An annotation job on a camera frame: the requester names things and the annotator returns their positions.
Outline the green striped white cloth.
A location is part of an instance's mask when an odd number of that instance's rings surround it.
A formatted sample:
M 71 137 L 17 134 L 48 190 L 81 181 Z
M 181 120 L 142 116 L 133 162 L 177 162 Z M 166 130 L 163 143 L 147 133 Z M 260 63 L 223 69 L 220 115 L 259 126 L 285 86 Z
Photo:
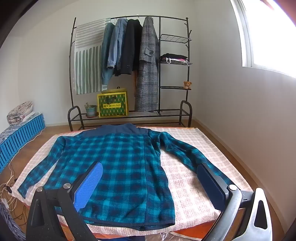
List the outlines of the green striped white cloth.
M 89 94 L 101 91 L 100 49 L 104 30 L 109 19 L 100 19 L 78 25 L 74 29 L 73 81 L 75 94 Z

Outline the black metal clothes rack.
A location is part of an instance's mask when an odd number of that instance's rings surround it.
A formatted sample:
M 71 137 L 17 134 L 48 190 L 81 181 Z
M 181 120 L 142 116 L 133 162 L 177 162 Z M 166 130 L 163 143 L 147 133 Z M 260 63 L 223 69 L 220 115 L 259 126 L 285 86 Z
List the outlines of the black metal clothes rack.
M 88 118 L 86 116 L 85 107 L 79 107 L 77 105 L 72 105 L 72 110 L 77 110 L 78 113 L 76 115 L 72 115 L 71 113 L 67 114 L 67 119 L 69 124 L 72 124 L 75 121 L 80 123 L 84 123 L 85 121 L 94 121 L 94 120 L 111 120 L 111 119 L 124 119 L 124 118 L 173 118 L 174 123 L 182 126 L 183 118 L 187 118 L 189 120 L 192 119 L 192 106 L 188 101 L 188 93 L 191 89 L 184 89 L 184 81 L 190 81 L 190 54 L 185 54 L 189 60 L 188 65 L 177 65 L 177 64 L 166 64 L 161 63 L 161 56 L 166 53 L 177 54 L 177 50 L 181 45 L 185 45 L 186 47 L 190 46 L 191 42 L 191 31 L 189 29 L 185 30 L 182 35 L 173 35 L 166 34 L 162 32 L 163 24 L 170 24 L 173 27 L 179 27 L 180 25 L 188 25 L 189 20 L 187 18 L 176 18 L 171 16 L 158 16 L 158 15 L 145 15 L 146 17 L 150 16 L 154 20 L 154 29 L 158 36 L 159 40 L 159 75 L 158 75 L 158 105 L 156 110 L 152 111 L 135 111 L 135 92 L 137 88 L 137 77 L 138 71 L 134 71 L 132 75 L 121 74 L 119 76 L 115 76 L 116 68 L 113 69 L 113 75 L 109 80 L 108 85 L 102 85 L 101 83 L 101 91 L 95 92 L 95 100 L 92 105 L 97 106 L 97 94 L 100 94 L 104 90 L 126 88 L 128 95 L 128 116 L 123 117 L 110 117 L 110 118 L 100 118 L 97 116 L 93 118 Z M 127 20 L 139 20 L 140 16 L 131 15 L 131 16 L 117 16 L 113 18 L 107 18 L 110 20 L 110 23 L 116 25 L 117 20 L 125 18 Z M 70 93 L 71 95 L 76 95 L 74 90 L 74 74 L 72 72 L 73 61 L 71 57 L 73 57 L 72 51 L 74 50 L 74 38 L 75 33 L 74 29 L 77 26 L 73 26 L 71 33 L 71 43 L 69 50 L 69 82 L 70 82 Z

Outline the teal plaid fleece jacket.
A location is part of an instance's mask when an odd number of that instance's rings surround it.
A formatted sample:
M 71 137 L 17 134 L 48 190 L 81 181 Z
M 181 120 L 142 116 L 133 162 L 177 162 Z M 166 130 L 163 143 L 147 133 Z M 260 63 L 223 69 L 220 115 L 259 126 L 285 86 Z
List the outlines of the teal plaid fleece jacket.
M 175 139 L 167 132 L 137 128 L 132 124 L 101 126 L 75 136 L 60 136 L 48 156 L 26 176 L 18 192 L 49 175 L 46 189 L 72 183 L 93 162 L 103 167 L 102 178 L 86 206 L 79 213 L 87 223 L 157 230 L 175 224 L 175 209 L 168 178 L 161 167 L 161 150 L 177 157 L 196 172 L 207 165 L 227 184 L 232 181 L 197 148 Z

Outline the floral folded bedding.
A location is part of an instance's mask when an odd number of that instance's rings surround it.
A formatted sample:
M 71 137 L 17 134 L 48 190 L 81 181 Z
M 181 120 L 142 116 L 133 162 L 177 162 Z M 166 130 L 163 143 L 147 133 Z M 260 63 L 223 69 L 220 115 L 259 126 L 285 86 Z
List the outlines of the floral folded bedding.
M 32 101 L 26 101 L 12 109 L 6 119 L 10 126 L 18 125 L 33 111 Z

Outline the blue slatted plastic crate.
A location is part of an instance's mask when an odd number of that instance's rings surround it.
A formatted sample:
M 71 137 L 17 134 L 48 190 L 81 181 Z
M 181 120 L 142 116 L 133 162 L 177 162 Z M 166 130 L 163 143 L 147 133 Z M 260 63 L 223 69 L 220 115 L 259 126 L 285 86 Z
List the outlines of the blue slatted plastic crate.
M 5 129 L 1 133 L 1 172 L 18 151 L 44 129 L 42 113 L 35 113 L 23 123 Z

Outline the pink checked bed blanket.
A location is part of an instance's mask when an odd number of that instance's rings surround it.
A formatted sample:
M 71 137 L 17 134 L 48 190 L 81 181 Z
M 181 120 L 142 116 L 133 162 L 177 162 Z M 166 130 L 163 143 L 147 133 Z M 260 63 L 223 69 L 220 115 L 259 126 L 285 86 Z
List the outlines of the pink checked bed blanket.
M 157 132 L 167 132 L 174 138 L 186 142 L 200 150 L 214 165 L 223 171 L 235 185 L 245 191 L 252 188 L 239 173 L 239 171 L 230 163 L 222 152 L 198 129 L 198 128 L 173 128 L 153 126 L 151 128 Z M 20 202 L 30 206 L 34 192 L 37 187 L 43 186 L 53 169 L 50 169 L 41 180 L 30 187 L 26 197 L 23 198 L 18 192 L 19 186 L 23 183 L 30 171 L 35 168 L 49 153 L 60 134 L 53 135 L 27 163 L 22 173 L 18 176 L 16 183 L 12 188 L 12 196 Z M 155 235 L 161 232 L 175 232 L 185 228 L 191 228 L 196 225 L 215 220 L 220 211 L 216 210 L 208 198 L 205 190 L 200 184 L 197 175 L 186 168 L 181 161 L 165 151 L 161 151 L 161 166 L 164 169 L 169 181 L 175 205 L 175 225 L 167 228 L 149 231 L 138 231 L 126 227 L 108 227 L 89 225 L 90 230 L 96 237 L 107 235 L 108 237 L 127 237 L 134 235 Z

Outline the light blue denim shirt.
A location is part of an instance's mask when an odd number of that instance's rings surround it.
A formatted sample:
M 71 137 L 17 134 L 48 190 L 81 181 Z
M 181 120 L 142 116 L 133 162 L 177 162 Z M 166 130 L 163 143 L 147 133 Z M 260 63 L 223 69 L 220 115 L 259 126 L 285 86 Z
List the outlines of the light blue denim shirt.
M 125 38 L 127 22 L 128 20 L 125 18 L 118 19 L 113 29 L 107 59 L 108 69 L 120 69 L 122 44 Z

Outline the small potted plant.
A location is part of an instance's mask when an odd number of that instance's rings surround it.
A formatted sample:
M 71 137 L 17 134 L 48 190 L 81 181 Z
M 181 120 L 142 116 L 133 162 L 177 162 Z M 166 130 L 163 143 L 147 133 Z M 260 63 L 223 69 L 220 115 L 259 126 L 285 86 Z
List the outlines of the small potted plant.
M 89 104 L 88 102 L 84 105 L 86 109 L 86 116 L 88 118 L 93 118 L 97 116 L 97 106 Z

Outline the small brown teddy bear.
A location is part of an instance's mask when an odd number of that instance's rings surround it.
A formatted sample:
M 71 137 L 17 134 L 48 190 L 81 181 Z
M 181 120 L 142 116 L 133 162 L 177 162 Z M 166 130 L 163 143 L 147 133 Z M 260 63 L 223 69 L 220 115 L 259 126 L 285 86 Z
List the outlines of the small brown teddy bear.
M 190 81 L 184 81 L 184 89 L 191 89 L 192 83 Z

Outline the black hanging coat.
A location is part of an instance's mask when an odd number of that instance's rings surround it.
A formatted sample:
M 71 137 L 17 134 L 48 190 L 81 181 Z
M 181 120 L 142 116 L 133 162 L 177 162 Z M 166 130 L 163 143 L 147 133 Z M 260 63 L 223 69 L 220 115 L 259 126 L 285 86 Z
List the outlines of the black hanging coat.
M 125 30 L 125 40 L 122 45 L 120 65 L 115 76 L 132 75 L 139 68 L 139 52 L 142 38 L 142 25 L 139 20 L 129 19 Z

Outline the yellow green patterned bag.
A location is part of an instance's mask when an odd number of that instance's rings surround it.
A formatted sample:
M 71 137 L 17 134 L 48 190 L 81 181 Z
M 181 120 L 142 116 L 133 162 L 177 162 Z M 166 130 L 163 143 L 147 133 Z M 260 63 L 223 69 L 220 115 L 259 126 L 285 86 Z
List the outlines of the yellow green patterned bag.
M 97 94 L 97 110 L 100 118 L 128 116 L 126 88 L 104 90 Z

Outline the teal denim jacket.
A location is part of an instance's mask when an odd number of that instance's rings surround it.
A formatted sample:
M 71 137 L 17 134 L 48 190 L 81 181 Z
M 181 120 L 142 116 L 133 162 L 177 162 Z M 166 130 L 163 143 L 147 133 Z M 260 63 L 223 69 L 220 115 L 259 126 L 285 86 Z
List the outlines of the teal denim jacket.
M 102 85 L 108 85 L 109 80 L 113 75 L 113 69 L 107 67 L 109 47 L 111 42 L 111 36 L 115 25 L 108 23 L 104 29 L 103 42 L 101 45 L 101 57 L 100 57 L 100 70 L 101 70 L 101 83 Z

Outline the window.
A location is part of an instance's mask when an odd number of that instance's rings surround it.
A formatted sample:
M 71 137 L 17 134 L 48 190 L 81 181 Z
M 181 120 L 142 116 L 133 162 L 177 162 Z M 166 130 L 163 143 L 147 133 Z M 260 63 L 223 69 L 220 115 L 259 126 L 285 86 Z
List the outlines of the window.
M 295 24 L 276 1 L 231 1 L 242 66 L 295 78 Z

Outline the grey plaid long coat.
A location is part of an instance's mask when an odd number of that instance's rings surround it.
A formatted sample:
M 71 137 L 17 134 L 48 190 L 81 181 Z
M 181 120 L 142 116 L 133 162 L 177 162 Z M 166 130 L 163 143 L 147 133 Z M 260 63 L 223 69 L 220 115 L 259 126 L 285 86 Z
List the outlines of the grey plaid long coat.
M 158 105 L 159 40 L 154 20 L 146 17 L 142 26 L 135 111 L 152 111 Z

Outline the folded clothes on shelf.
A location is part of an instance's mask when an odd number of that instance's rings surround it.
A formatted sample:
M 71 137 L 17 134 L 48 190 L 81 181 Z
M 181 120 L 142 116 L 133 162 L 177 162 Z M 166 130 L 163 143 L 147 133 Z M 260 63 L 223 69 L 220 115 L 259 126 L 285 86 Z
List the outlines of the folded clothes on shelf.
M 184 55 L 166 53 L 161 56 L 161 63 L 188 65 L 189 60 L 188 60 L 187 56 L 184 56 Z

